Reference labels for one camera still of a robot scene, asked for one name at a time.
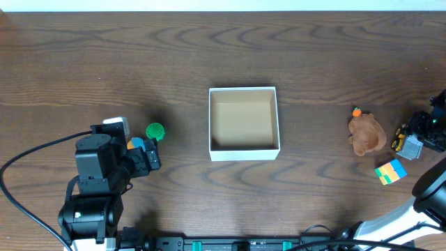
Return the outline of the yellow grey toy truck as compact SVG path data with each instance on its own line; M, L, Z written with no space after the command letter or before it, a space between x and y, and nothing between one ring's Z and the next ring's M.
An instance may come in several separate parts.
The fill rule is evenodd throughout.
M416 136L406 134L406 124L402 124L395 132L395 139L390 144L390 147L397 155L407 160L418 159L423 143L421 143Z

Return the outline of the brown plush bear toy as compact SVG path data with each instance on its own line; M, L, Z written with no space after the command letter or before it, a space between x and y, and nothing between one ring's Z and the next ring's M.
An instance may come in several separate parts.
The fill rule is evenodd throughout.
M387 143L387 137L382 125L372 113L363 113L356 107L352 112L353 118L348 123L350 136L348 143L358 156L381 150Z

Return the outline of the colourful two-by-two puzzle cube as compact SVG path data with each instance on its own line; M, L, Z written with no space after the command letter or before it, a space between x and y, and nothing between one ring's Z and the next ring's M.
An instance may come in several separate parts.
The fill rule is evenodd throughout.
M375 173L383 185L389 185L407 176L406 170L397 159L375 168Z

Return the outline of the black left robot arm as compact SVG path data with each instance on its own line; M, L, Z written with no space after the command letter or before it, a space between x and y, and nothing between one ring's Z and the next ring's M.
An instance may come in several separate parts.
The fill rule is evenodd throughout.
M78 195L66 194L59 212L62 237L68 243L92 238L97 244L117 234L123 212L121 195L133 178L161 168L157 140L129 149L122 123L92 125L92 134L76 143Z

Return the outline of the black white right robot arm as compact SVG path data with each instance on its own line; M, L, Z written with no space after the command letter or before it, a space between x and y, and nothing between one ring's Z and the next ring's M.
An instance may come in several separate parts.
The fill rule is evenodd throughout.
M430 99L431 112L415 112L396 131L391 148L399 157L413 160L424 147L445 152L445 93ZM387 137L372 113L356 108L348 123L355 154L380 150ZM402 206L375 220L358 222L340 234L347 244L340 250L387 250L416 238L445 231L445 161L441 160L424 173L415 184L411 198Z

